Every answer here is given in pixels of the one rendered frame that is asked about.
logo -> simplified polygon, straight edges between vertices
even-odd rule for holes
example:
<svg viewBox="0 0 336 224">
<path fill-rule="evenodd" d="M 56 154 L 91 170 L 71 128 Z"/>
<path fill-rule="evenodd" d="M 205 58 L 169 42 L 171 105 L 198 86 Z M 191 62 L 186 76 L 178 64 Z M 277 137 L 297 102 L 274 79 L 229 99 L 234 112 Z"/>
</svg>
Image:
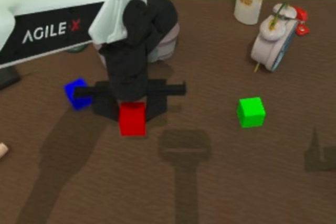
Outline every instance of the logo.
<svg viewBox="0 0 336 224">
<path fill-rule="evenodd" d="M 67 22 L 60 22 L 57 25 L 51 24 L 45 27 L 37 27 L 35 30 L 27 30 L 23 38 L 22 44 L 34 42 L 36 40 L 42 40 L 51 37 L 57 37 L 66 34 L 67 27 L 71 32 L 79 30 L 80 18 L 72 20 L 71 24 L 67 26 Z"/>
</svg>

robotic arm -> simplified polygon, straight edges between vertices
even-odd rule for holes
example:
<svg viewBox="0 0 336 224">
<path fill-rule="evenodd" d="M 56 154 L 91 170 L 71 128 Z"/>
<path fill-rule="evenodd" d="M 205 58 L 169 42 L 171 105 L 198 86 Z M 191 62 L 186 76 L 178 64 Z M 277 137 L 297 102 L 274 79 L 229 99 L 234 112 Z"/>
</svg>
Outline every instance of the robotic arm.
<svg viewBox="0 0 336 224">
<path fill-rule="evenodd" d="M 147 55 L 176 23 L 169 0 L 0 0 L 0 68 L 102 44 L 109 80 L 77 88 L 75 96 L 93 97 L 94 113 L 114 120 L 118 108 L 107 106 L 147 96 L 149 120 L 165 112 L 168 95 L 186 92 L 185 84 L 148 79 Z M 106 115 L 105 110 L 114 112 Z"/>
</svg>

white robotic arm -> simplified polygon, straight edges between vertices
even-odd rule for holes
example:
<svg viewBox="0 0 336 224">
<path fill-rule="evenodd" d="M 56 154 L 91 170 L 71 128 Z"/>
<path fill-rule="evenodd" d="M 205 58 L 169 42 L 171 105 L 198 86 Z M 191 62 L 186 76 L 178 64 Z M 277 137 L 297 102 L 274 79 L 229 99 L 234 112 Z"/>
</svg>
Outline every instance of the white robotic arm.
<svg viewBox="0 0 336 224">
<path fill-rule="evenodd" d="M 130 1 L 0 0 L 0 68 L 127 38 L 122 19 Z"/>
</svg>

